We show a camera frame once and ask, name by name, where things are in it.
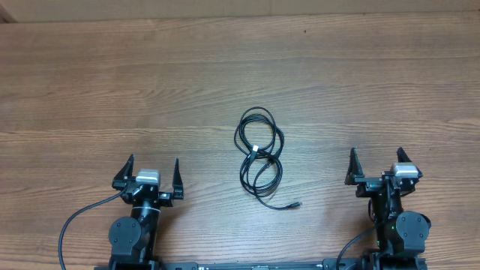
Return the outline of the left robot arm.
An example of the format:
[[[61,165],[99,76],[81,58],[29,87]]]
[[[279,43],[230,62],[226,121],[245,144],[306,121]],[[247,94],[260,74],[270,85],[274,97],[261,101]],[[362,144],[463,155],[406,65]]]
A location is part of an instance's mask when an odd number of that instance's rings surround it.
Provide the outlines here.
[[[161,209],[184,198],[179,162],[174,166],[171,192],[160,190],[161,175],[157,169],[141,169],[134,175],[133,168],[131,155],[112,180],[112,187],[121,192],[121,199],[132,208],[130,215],[120,217],[109,229],[112,250],[108,268],[164,269],[161,259],[155,256],[155,243]]]

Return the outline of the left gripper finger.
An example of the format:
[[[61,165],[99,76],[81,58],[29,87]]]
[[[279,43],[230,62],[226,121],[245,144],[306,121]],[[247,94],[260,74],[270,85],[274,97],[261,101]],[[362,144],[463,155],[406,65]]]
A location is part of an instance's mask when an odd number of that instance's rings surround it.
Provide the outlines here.
[[[172,179],[172,187],[173,187],[173,193],[174,194],[183,194],[184,193],[184,186],[183,186],[183,181],[181,177],[181,173],[179,170],[179,159],[175,159],[175,167],[174,167],[174,173],[173,173],[173,179]]]
[[[127,159],[125,165],[119,170],[119,172],[114,176],[114,182],[128,182],[134,180],[133,176],[134,168],[134,154],[131,154]]]

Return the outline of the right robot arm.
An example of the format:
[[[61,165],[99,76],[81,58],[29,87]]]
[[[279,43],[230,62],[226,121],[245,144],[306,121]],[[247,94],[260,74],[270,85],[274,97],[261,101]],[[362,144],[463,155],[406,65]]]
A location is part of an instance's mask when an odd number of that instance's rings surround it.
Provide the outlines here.
[[[350,150],[349,167],[344,183],[356,186],[355,195],[369,199],[368,216],[373,227],[350,240],[337,255],[336,269],[426,269],[419,255],[425,252],[425,241],[431,220],[424,214],[406,211],[401,199],[416,190],[422,171],[406,152],[397,150],[397,162],[369,178],[363,173],[355,148]],[[377,248],[366,251],[359,259],[344,259],[347,249],[371,233],[376,234]]]

